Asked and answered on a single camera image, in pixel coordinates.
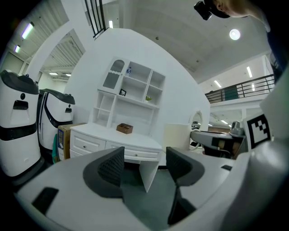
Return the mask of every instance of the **black metal railing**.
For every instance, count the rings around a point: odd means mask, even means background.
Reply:
[[[87,9],[87,17],[89,18],[89,22],[94,33],[93,37],[95,38],[102,31],[106,30],[104,13],[103,13],[103,1],[102,0],[98,0],[98,1],[89,0],[91,9],[89,8],[88,0],[84,0],[84,1],[85,1],[86,9]]]
[[[268,94],[275,86],[274,75],[270,74],[257,79],[223,88],[205,94],[210,103]]]

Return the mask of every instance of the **brown box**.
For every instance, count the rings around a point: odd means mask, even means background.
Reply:
[[[122,132],[124,134],[132,133],[133,126],[127,124],[120,124],[117,126],[117,131]]]
[[[57,147],[59,160],[70,158],[70,128],[81,124],[60,125],[57,132]]]

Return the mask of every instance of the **water bottle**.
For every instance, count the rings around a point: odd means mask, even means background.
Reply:
[[[130,73],[131,73],[131,67],[129,67],[129,69],[126,70],[126,75],[130,76]]]

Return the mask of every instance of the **drawer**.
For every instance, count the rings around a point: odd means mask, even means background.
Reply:
[[[125,158],[141,161],[158,161],[162,150],[137,148],[107,141],[105,149],[125,147]]]
[[[81,156],[83,155],[79,154],[78,152],[70,150],[70,158],[81,157]]]
[[[97,139],[82,133],[71,131],[70,149],[82,155],[105,149],[105,140]]]

